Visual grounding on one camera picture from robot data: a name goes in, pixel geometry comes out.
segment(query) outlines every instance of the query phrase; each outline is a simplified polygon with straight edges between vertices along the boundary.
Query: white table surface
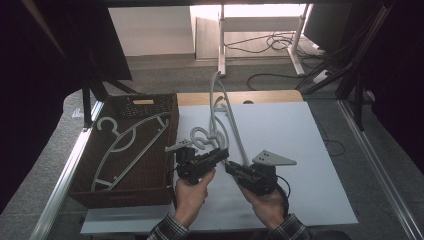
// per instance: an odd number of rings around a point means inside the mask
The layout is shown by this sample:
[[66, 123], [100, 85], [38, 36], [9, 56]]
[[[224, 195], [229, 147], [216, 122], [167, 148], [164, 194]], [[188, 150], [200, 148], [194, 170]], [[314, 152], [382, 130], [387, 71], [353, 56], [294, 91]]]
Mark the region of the white table surface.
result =
[[[277, 174], [292, 189], [290, 213], [295, 213], [307, 226], [357, 223], [306, 102], [232, 105], [232, 108], [249, 160], [265, 149], [297, 161], [295, 166], [277, 167]], [[179, 111], [177, 141], [189, 139], [193, 127], [208, 129], [209, 106], [180, 106]], [[224, 113], [217, 116], [230, 135], [229, 160], [242, 163], [228, 118]], [[282, 180], [279, 184], [287, 190]], [[225, 173], [223, 164], [218, 164], [208, 193], [190, 227], [192, 231], [264, 228], [233, 178]], [[91, 209], [81, 233], [147, 233], [167, 212], [173, 212], [172, 205]]]

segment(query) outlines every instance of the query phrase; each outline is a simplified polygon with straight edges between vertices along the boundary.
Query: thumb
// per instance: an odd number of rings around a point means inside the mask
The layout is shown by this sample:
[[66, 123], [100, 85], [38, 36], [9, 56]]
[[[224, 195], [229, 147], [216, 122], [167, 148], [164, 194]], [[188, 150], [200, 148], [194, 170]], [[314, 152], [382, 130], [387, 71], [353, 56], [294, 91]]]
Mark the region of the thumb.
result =
[[202, 180], [200, 181], [199, 184], [202, 184], [205, 187], [208, 186], [208, 184], [212, 181], [213, 177], [215, 176], [215, 172], [216, 172], [216, 169], [212, 168], [209, 172], [207, 172], [203, 176], [203, 178], [202, 178]]

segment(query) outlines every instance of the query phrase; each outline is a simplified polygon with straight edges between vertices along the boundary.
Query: sleeve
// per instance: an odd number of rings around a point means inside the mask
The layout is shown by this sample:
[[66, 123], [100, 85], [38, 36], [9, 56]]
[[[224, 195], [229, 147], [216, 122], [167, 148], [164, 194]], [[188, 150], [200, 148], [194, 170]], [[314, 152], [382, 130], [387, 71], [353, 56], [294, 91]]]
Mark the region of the sleeve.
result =
[[182, 226], [175, 218], [168, 215], [150, 232], [148, 240], [182, 240], [189, 234], [189, 230]]
[[283, 224], [268, 234], [271, 240], [312, 240], [311, 232], [294, 214], [289, 214]]

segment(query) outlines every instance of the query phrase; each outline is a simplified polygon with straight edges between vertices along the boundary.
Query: basket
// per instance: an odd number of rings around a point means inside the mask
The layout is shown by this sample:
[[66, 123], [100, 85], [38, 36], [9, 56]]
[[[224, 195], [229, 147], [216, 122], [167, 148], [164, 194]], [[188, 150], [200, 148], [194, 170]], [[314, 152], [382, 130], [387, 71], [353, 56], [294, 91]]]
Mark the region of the basket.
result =
[[69, 195], [87, 208], [170, 204], [174, 158], [164, 149], [175, 144], [178, 120], [176, 94], [108, 97]]

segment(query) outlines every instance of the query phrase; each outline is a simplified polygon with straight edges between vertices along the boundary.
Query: human hand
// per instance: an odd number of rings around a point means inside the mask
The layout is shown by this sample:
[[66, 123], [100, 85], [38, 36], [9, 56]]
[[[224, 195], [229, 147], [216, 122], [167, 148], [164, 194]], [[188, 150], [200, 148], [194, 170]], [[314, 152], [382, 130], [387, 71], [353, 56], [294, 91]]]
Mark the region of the human hand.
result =
[[187, 180], [179, 178], [175, 187], [177, 195], [177, 210], [174, 218], [184, 227], [188, 228], [199, 214], [199, 210], [208, 196], [208, 184], [215, 176], [215, 168], [206, 173], [202, 180], [191, 185]]
[[264, 196], [258, 196], [243, 187], [240, 189], [246, 200], [252, 204], [256, 216], [269, 230], [276, 229], [284, 222], [284, 200], [277, 189]]

